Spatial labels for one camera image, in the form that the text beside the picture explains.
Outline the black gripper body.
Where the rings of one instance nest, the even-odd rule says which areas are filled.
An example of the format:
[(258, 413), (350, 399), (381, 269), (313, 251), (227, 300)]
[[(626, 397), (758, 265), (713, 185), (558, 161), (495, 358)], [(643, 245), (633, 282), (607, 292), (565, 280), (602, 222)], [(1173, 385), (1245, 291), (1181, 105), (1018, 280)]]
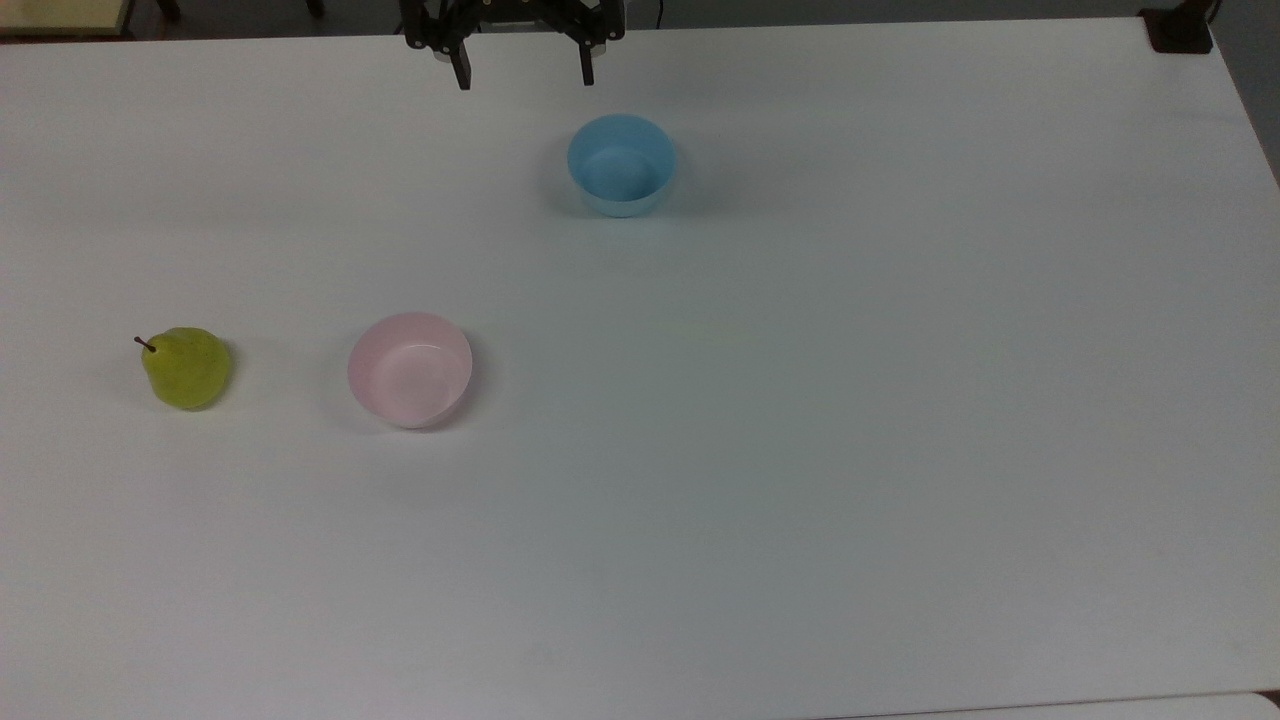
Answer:
[(412, 49), (458, 53), (483, 24), (540, 23), (582, 47), (626, 33), (622, 1), (399, 1), (402, 32)]

